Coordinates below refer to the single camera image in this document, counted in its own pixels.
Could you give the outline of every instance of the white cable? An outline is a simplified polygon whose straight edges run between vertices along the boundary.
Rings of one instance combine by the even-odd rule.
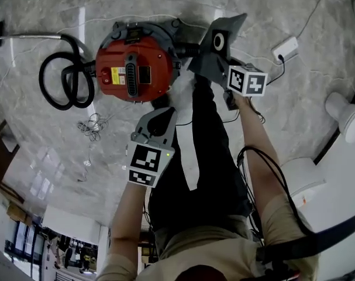
[[[122,15],[122,16],[116,16],[116,17],[113,17],[113,18],[110,18],[110,19],[103,19],[103,18],[96,18],[96,19],[90,19],[90,20],[87,20],[85,21],[84,23],[81,23],[81,24],[78,24],[78,25],[75,25],[75,26],[72,26],[72,27],[66,27],[66,28],[62,28],[60,29],[57,33],[60,33],[64,30],[69,30],[69,29],[74,29],[74,28],[77,28],[77,27],[80,27],[81,25],[84,25],[84,24],[87,24],[87,23],[90,23],[90,22],[96,22],[96,21],[112,21],[112,20],[117,20],[117,19],[121,19],[121,18],[125,18],[125,17],[134,17],[134,18],[142,18],[142,19],[147,19],[147,20],[150,20],[151,18],[156,18],[156,17],[169,17],[169,18],[173,18],[173,19],[179,19],[178,17],[176,16],[172,16],[172,15],[167,15],[167,14],[158,14],[158,15],[151,15],[151,16],[140,16],[140,15]],[[195,25],[195,24],[189,24],[189,23],[186,23],[185,21],[179,19],[183,24],[185,24],[186,26],[189,26],[189,27],[196,27],[196,28],[201,28],[201,29],[207,29],[206,27],[204,26],[200,26],[200,25]],[[18,56],[20,55],[23,55],[23,54],[26,54],[26,53],[29,53],[29,52],[32,52],[34,51],[37,46],[43,42],[47,41],[47,39],[44,39],[44,40],[41,40],[39,43],[37,43],[32,49],[30,50],[27,50],[27,51],[24,51],[24,52],[20,52],[18,53],[15,57],[12,58],[11,60],[11,64],[8,66],[8,69],[6,71],[6,74],[2,77],[1,79],[1,82],[0,82],[0,88],[2,87],[3,85],[3,82],[4,80],[6,79],[7,75],[9,74],[9,71],[11,70],[11,67],[12,67],[12,64],[15,63],[15,60]]]
[[[77,127],[81,130],[81,132],[84,132],[85,135],[89,136],[89,138],[90,138],[90,144],[89,144],[89,148],[88,148],[88,159],[86,160],[89,162],[89,164],[90,164],[89,166],[91,166],[93,164],[91,161],[91,158],[90,158],[90,151],[92,149],[92,145],[94,144],[94,142],[99,142],[101,140],[99,133],[101,131],[103,131],[108,126],[108,121],[110,119],[112,119],[116,114],[119,114],[121,110],[128,109],[132,105],[133,104],[130,104],[130,105],[120,108],[119,110],[114,112],[112,115],[108,116],[107,118],[101,118],[101,115],[96,112],[96,113],[91,114],[89,116],[89,118],[86,120],[85,126],[78,126],[77,125]],[[98,125],[98,124],[101,124],[102,126],[98,126],[98,130],[96,131],[95,125]],[[78,179],[77,181],[87,181],[87,176],[89,173],[88,166],[85,165],[84,168],[85,168],[85,173],[83,175],[84,180]]]
[[[318,8],[318,6],[320,5],[320,2],[321,2],[321,1],[322,1],[322,0],[318,0],[318,1],[316,2],[316,5],[315,5],[315,7],[313,8],[313,10],[312,10],[312,12],[310,13],[310,15],[308,16],[307,21],[306,21],[306,23],[304,24],[304,26],[303,26],[301,32],[296,36],[297,39],[299,39],[299,38],[301,37],[301,35],[303,34],[303,32],[305,31],[305,29],[306,29],[308,23],[310,22],[311,17],[313,16],[313,14],[315,13],[315,11],[317,10],[317,8]]]
[[[264,56],[252,56],[252,55],[250,55],[250,54],[248,54],[248,53],[246,53],[246,52],[244,52],[244,51],[242,51],[240,49],[232,48],[232,47],[231,47],[231,49],[234,50],[234,51],[238,51],[238,52],[240,52],[240,53],[242,53],[242,54],[244,54],[246,56],[249,56],[251,59],[263,59],[263,60],[267,60],[269,63],[273,64],[276,67],[281,67],[282,66],[282,63],[281,64],[274,63],[272,60],[270,60],[270,59],[268,59],[268,58],[266,58]],[[298,54],[292,56],[291,58],[286,60],[285,63],[291,61],[292,59],[296,58],[297,56],[298,56]]]

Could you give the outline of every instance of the floor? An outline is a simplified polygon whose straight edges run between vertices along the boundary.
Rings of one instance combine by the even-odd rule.
[[[0,20],[8,32],[64,32],[87,45],[95,57],[116,20],[164,20],[179,17],[188,40],[197,41],[215,18],[248,14],[232,45],[232,56],[251,62],[271,77],[282,72],[271,49],[290,36],[298,37],[299,56],[286,63],[285,75],[255,99],[282,163],[296,157],[314,158],[337,127],[326,113],[328,94],[351,98],[355,87],[355,16],[352,0],[0,0]],[[42,214],[47,203],[108,225],[126,184],[125,146],[138,119],[151,105],[133,105],[96,90],[87,109],[58,111],[41,95],[37,75],[50,54],[68,49],[54,40],[13,40],[0,48],[0,122],[6,118],[21,145],[5,182],[26,197],[27,208]],[[57,61],[47,72],[48,89],[63,99]],[[178,123],[191,119],[191,79],[186,66],[171,97]],[[213,85],[223,120],[235,117]],[[85,87],[80,88],[85,95]],[[90,142],[77,128],[97,112],[113,116]],[[240,120],[226,124],[233,156],[243,146]],[[198,179],[191,126],[177,129],[189,186]]]

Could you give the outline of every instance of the man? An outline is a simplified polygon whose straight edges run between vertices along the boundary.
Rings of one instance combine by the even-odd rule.
[[[66,255],[64,257],[64,267],[68,269],[68,266],[70,265],[70,260],[73,254],[73,245],[70,245],[70,247],[66,250]]]
[[[51,240],[50,247],[53,255],[56,257],[56,261],[54,262],[54,266],[56,269],[60,269],[60,265],[62,263],[63,255],[64,255],[64,251],[59,249],[59,245],[60,245],[60,240],[55,235],[55,237]]]
[[[230,154],[229,139],[216,112],[210,85],[207,79],[196,76],[192,130],[199,166],[197,189],[189,191],[187,186],[175,133],[175,155],[150,197],[151,224],[160,260],[137,276],[137,244],[146,188],[128,183],[113,220],[111,246],[98,281],[241,280],[261,276],[256,263],[260,243],[251,240],[246,225],[251,212],[247,191]],[[245,145],[262,150],[278,163],[248,100],[238,95],[235,99]],[[284,190],[267,164],[253,151],[246,152],[246,156],[265,244],[303,237]],[[301,271],[300,280],[315,280],[317,262],[313,257],[288,264]]]
[[[80,273],[84,273],[85,271],[89,271],[90,267],[90,251],[89,249],[84,245],[81,248],[81,253],[80,253],[80,262],[82,265],[84,265],[83,269],[80,269]]]

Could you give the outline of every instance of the hair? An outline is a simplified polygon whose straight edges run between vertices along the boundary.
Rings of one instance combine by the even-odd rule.
[[[211,266],[197,265],[182,272],[176,281],[227,281],[222,272]]]

